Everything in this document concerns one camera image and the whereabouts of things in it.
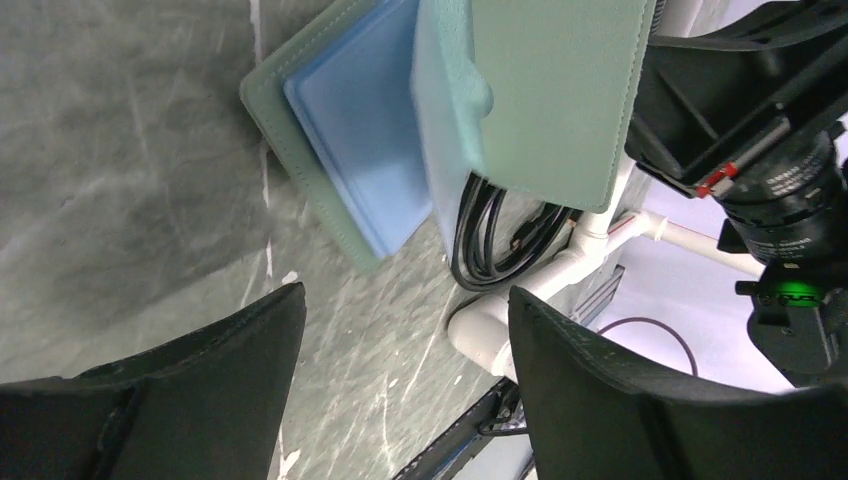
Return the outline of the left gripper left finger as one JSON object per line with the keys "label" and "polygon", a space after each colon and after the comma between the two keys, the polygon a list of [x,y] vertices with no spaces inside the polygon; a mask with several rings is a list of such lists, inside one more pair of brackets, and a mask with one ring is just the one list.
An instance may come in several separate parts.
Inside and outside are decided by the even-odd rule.
{"label": "left gripper left finger", "polygon": [[5,479],[264,479],[306,320],[302,284],[72,378],[1,387]]}

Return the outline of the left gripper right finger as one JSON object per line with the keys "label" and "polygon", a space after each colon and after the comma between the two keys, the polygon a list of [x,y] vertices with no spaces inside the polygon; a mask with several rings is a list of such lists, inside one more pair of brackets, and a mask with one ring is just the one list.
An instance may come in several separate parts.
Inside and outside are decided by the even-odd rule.
{"label": "left gripper right finger", "polygon": [[847,391],[769,394],[687,375],[528,291],[509,340],[542,479],[843,479]]}

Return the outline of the green card holder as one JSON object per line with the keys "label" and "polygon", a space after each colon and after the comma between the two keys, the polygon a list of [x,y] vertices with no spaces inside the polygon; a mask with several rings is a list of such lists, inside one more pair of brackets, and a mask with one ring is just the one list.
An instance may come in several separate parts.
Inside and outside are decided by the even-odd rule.
{"label": "green card holder", "polygon": [[241,100],[359,270],[430,215],[451,245],[470,174],[601,214],[618,202],[651,1],[336,1]]}

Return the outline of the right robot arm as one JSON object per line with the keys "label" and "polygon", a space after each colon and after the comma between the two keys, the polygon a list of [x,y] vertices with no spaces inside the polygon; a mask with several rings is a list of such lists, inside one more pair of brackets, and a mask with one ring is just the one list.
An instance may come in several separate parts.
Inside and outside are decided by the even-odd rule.
{"label": "right robot arm", "polygon": [[720,252],[763,266],[736,293],[754,346],[794,386],[847,381],[847,5],[767,2],[647,43],[626,152],[725,212]]}

